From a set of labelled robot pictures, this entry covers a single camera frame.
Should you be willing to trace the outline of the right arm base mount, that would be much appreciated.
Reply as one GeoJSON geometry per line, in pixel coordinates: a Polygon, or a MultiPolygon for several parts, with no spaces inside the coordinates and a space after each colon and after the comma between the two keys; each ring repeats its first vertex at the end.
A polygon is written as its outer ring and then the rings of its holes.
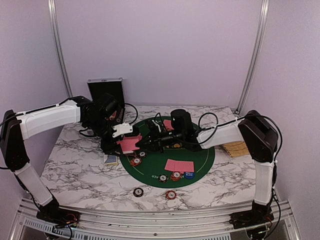
{"type": "Polygon", "coordinates": [[[233,225],[234,229],[240,229],[268,223],[274,219],[275,218],[272,213],[262,215],[261,212],[254,213],[252,210],[247,210],[230,214],[229,223],[233,225]]]}

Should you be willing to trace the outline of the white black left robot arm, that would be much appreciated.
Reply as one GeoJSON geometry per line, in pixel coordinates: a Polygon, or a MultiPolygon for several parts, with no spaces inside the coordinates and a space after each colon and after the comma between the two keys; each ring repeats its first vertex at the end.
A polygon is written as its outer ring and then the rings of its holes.
{"type": "Polygon", "coordinates": [[[42,181],[27,150],[28,142],[46,133],[61,130],[66,125],[81,124],[113,149],[121,136],[132,132],[129,123],[117,123],[111,116],[120,104],[110,94],[99,100],[84,96],[70,97],[62,102],[15,112],[8,110],[0,124],[0,150],[6,168],[39,205],[39,211],[53,223],[63,219],[63,211],[55,196],[42,181]]]}

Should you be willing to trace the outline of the red playing card deck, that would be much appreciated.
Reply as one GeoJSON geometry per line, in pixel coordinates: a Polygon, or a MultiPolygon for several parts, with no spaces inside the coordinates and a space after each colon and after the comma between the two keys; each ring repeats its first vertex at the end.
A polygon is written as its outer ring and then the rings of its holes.
{"type": "Polygon", "coordinates": [[[123,140],[118,141],[117,144],[120,144],[123,154],[131,154],[134,151],[140,149],[139,147],[136,146],[136,143],[138,143],[141,139],[142,139],[141,135],[133,136],[133,137],[124,137],[123,140]]]}

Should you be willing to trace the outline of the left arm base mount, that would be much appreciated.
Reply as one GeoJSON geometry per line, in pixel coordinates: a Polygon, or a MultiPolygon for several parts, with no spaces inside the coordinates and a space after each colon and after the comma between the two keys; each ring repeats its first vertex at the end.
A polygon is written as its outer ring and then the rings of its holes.
{"type": "Polygon", "coordinates": [[[78,224],[80,213],[74,210],[56,208],[41,208],[36,217],[40,220],[50,222],[56,225],[57,228],[74,227],[78,224]]]}

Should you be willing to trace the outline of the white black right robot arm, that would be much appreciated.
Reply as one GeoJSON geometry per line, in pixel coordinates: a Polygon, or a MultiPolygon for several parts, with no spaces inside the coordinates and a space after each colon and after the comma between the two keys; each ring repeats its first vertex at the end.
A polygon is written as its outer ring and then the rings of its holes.
{"type": "Polygon", "coordinates": [[[184,109],[170,113],[172,130],[161,130],[155,121],[147,120],[149,133],[136,146],[148,151],[162,152],[166,146],[182,144],[186,150],[199,152],[226,145],[232,152],[246,150],[255,165],[255,194],[252,208],[240,213],[258,224],[271,212],[273,187],[277,178],[276,156],[282,145],[280,131],[272,120],[249,111],[245,116],[211,128],[196,129],[191,115],[184,109]]]}

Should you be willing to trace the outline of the red beige 5 chip stack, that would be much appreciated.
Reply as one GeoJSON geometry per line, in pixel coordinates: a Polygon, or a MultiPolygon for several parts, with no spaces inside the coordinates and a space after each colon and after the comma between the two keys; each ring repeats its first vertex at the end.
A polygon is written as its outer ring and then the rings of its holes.
{"type": "Polygon", "coordinates": [[[166,192],[165,196],[168,200],[174,200],[177,197],[177,194],[175,191],[169,190],[166,192]]]}

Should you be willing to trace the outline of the blue small blind button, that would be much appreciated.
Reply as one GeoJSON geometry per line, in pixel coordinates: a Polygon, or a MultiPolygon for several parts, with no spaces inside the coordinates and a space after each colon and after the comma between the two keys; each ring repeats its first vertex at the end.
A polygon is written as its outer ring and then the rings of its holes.
{"type": "Polygon", "coordinates": [[[191,180],[195,177],[195,172],[184,172],[184,178],[187,180],[191,180]]]}

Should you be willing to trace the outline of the red card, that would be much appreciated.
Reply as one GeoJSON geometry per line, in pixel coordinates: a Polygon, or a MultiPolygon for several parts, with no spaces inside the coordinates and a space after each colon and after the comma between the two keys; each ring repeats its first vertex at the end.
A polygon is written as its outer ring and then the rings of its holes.
{"type": "Polygon", "coordinates": [[[163,124],[164,124],[165,126],[171,126],[171,127],[172,127],[172,121],[169,120],[169,119],[165,119],[165,120],[163,121],[163,124]]]}
{"type": "Polygon", "coordinates": [[[169,125],[169,126],[165,125],[165,129],[166,129],[168,132],[170,132],[170,131],[173,130],[173,128],[172,128],[170,125],[169,125]]]}
{"type": "Polygon", "coordinates": [[[168,159],[166,161],[164,169],[170,172],[184,172],[183,162],[173,159],[168,159]]]}
{"type": "Polygon", "coordinates": [[[193,161],[181,161],[179,163],[180,172],[194,172],[194,162],[193,161]]]}

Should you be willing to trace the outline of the black orange 100 chip stack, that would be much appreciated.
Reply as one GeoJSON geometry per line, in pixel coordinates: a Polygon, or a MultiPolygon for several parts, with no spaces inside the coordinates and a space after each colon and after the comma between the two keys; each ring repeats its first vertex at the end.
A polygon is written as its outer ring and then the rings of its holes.
{"type": "Polygon", "coordinates": [[[133,190],[133,195],[134,195],[135,197],[137,197],[137,198],[142,197],[143,194],[144,194],[144,191],[143,191],[143,189],[140,188],[140,187],[137,187],[137,188],[135,188],[135,189],[133,190]]]}

